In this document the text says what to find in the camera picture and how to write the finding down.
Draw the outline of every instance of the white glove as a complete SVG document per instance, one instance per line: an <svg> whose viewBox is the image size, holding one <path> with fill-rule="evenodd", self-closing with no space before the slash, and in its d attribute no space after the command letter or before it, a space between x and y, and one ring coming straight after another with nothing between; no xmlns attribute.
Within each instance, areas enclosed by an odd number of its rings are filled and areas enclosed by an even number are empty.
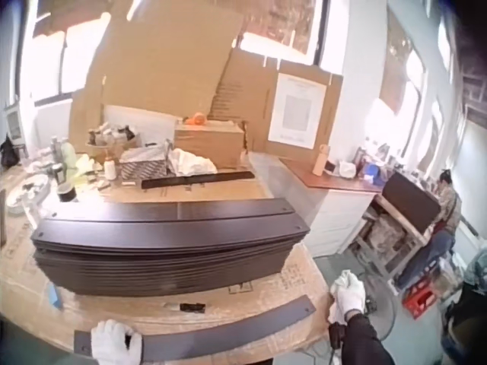
<svg viewBox="0 0 487 365"><path fill-rule="evenodd" d="M336 302L344 317L351 310L363 313L365 310L365 287L354 274L347 273L347 285L340 286L336 293Z"/></svg>
<svg viewBox="0 0 487 365"><path fill-rule="evenodd" d="M350 270L343 270L329 291L336 301L329 309L328 320L330 323L338 322L344 325L346 324L345 315L351 310L356 309L361 313L364 312L364 283L358 280Z"/></svg>
<svg viewBox="0 0 487 365"><path fill-rule="evenodd" d="M132 336L129 348L126 335ZM142 336L113 319L102 321L91 330L91 353L100 365L140 365Z"/></svg>

